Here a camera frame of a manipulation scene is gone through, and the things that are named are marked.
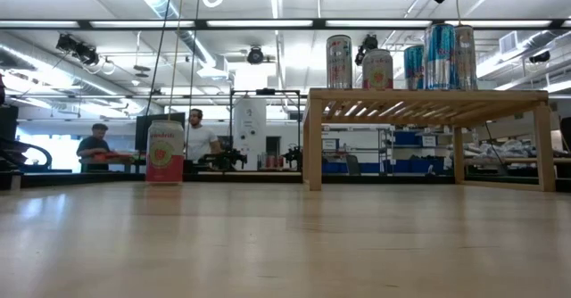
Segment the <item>wooden floor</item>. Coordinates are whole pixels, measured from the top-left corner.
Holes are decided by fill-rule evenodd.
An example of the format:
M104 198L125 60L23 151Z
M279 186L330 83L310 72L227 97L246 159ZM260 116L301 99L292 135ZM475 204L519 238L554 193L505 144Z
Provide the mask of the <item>wooden floor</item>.
M0 297L569 297L571 196L142 183L0 195Z

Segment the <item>dark t-shirt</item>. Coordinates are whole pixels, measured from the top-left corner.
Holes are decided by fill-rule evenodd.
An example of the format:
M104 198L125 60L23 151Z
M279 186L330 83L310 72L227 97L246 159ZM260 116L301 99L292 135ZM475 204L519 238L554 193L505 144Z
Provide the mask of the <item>dark t-shirt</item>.
M103 148L105 150L107 150L107 152L109 152L109 146L107 145L107 142L103 141L102 139L96 138L96 137L86 137L83 140L81 140L81 142L79 142L79 146L78 146L78 150L79 151L83 151L83 150L91 150L91 149L95 149L95 148ZM90 157L93 156L82 156L82 159L88 159ZM109 165L107 164L86 164L83 165L84 168L82 168L82 171L90 171L90 170L108 170L109 169Z

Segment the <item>white cylinder tank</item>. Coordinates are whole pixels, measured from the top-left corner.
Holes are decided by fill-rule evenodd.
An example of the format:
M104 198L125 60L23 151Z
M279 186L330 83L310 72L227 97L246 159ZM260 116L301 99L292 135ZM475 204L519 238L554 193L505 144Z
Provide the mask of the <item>white cylinder tank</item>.
M266 152L266 99L244 97L234 107L234 147L248 156L244 170L257 170L258 155Z

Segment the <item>white t-shirt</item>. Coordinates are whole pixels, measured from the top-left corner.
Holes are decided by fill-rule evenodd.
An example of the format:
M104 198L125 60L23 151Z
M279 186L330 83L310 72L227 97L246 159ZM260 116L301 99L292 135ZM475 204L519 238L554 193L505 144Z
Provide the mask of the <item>white t-shirt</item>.
M218 141L218 138L212 130L203 126L199 128L191 126L189 130L188 145L186 146L188 160L197 161L203 155L211 152L211 142Z

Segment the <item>large can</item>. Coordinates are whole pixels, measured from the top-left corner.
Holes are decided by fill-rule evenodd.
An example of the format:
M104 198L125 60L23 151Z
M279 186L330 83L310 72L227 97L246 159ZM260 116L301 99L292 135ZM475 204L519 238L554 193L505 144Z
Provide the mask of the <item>large can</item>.
M404 78L409 90L425 88L424 57L424 45L416 45L404 50Z
M455 69L458 89L477 90L474 29L470 26L458 26L455 30Z
M432 25L425 34L425 88L454 89L454 27L448 24Z
M393 57L386 49L374 49L363 58L363 88L393 88Z
M327 40L327 88L351 88L353 82L351 38L332 36Z
M185 130L174 120L154 120L146 147L147 183L182 183Z

